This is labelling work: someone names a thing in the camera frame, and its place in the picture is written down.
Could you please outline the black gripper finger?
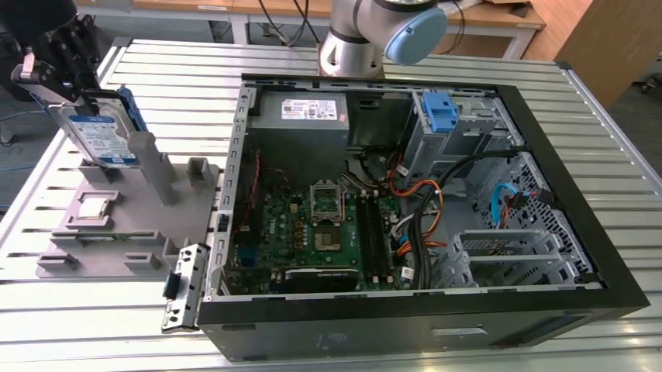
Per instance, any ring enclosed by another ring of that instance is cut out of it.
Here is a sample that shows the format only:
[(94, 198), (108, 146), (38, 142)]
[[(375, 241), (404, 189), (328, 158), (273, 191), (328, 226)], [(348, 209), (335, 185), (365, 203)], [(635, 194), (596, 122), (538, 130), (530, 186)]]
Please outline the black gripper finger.
[(93, 17), (76, 14), (68, 24), (48, 32), (48, 64), (65, 73), (74, 69), (96, 73), (98, 62)]
[(78, 115), (98, 115), (98, 106), (86, 95), (98, 88), (94, 72), (61, 72), (37, 59), (33, 50), (25, 50), (22, 61), (12, 71), (12, 82), (52, 104), (70, 104)]

